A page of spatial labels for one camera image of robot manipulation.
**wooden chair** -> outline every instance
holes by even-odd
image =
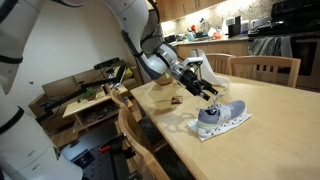
[[[289,67],[287,86],[296,87],[300,68],[300,59],[279,56],[239,56],[228,59],[229,75],[266,81],[276,84],[278,70]]]
[[[140,171],[143,179],[169,179],[159,162],[144,144],[141,134],[137,133],[139,125],[128,108],[123,104],[120,105],[118,124],[120,130],[127,136],[127,142],[135,150],[135,165]]]
[[[115,102],[115,104],[120,108],[123,107],[125,108],[128,112],[130,112],[134,119],[136,120],[136,124],[137,126],[135,127],[136,129],[136,134],[139,135],[139,139],[141,139],[143,141],[144,144],[147,145],[148,149],[150,149],[153,152],[156,152],[158,150],[160,150],[162,147],[164,147],[165,145],[167,145],[167,141],[165,139],[161,139],[159,141],[157,141],[154,144],[151,144],[152,141],[150,141],[149,139],[152,137],[147,137],[147,135],[152,136],[152,134],[146,134],[146,130],[144,130],[140,125],[139,125],[139,121],[141,121],[142,119],[142,115],[139,111],[139,108],[136,107],[131,101],[130,99],[126,100],[126,103],[123,102],[121,95],[118,93],[118,91],[116,89],[112,89],[110,92],[110,96],[111,99],[113,100],[113,102]],[[160,132],[158,132],[158,130],[156,129],[156,127],[154,127],[154,130],[156,130],[156,134],[158,134],[157,139],[160,139],[162,137],[162,135],[160,134]]]
[[[215,73],[228,74],[227,60],[230,57],[235,57],[230,54],[210,53],[206,54],[209,64]]]

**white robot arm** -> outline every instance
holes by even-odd
[[[89,0],[53,1],[80,7]],[[140,46],[148,20],[145,0],[102,1],[116,15],[124,41],[152,79],[168,73],[194,95],[209,99],[202,90],[217,93],[189,69],[199,66],[201,58],[188,58],[179,63],[176,53],[165,44],[149,59],[146,57]],[[25,43],[43,2],[0,0],[0,169],[12,179],[81,179],[82,170],[60,155],[39,124],[5,96],[22,62]]]

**white wall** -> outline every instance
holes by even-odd
[[[43,84],[114,57],[134,63],[119,32],[116,18],[99,0],[81,8],[47,1],[25,47],[9,98],[33,115],[28,104],[43,93]]]

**blue sneaker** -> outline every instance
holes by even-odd
[[[243,101],[234,101],[229,104],[212,105],[208,109],[200,109],[198,114],[198,134],[202,137],[209,137],[224,130],[230,129],[243,120],[247,114],[247,108]]]

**countertop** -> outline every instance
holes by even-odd
[[[248,36],[236,36],[232,38],[222,38],[222,39],[212,39],[212,38],[202,38],[203,40],[196,39],[195,41],[188,41],[188,40],[183,40],[183,41],[176,41],[173,43],[170,43],[172,46],[179,46],[179,45],[189,45],[189,44],[204,44],[204,43],[220,43],[220,42],[233,42],[233,41],[248,41],[249,37]]]

